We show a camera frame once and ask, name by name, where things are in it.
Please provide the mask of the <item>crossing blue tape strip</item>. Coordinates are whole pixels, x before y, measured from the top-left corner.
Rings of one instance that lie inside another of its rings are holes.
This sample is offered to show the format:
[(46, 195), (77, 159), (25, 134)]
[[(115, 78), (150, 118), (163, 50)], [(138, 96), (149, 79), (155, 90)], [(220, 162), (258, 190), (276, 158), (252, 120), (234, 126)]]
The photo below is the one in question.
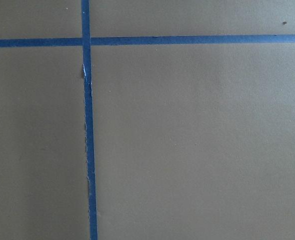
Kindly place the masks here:
[(250, 43), (295, 43), (295, 34), (0, 39), (0, 48)]

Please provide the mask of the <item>long blue tape strip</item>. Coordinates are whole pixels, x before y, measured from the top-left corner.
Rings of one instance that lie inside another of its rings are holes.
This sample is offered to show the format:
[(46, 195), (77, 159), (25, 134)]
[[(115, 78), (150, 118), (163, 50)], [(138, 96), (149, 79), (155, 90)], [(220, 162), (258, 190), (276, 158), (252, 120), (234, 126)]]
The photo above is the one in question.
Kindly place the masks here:
[(85, 143), (87, 158), (88, 179), (88, 213), (90, 239), (98, 239), (97, 203), (96, 203), (96, 176), (95, 176), (95, 143), (92, 96), (92, 59), (91, 59), (91, 32), (90, 32), (90, 2), (81, 2), (82, 23), (82, 50), (84, 73), (84, 116), (85, 116)]

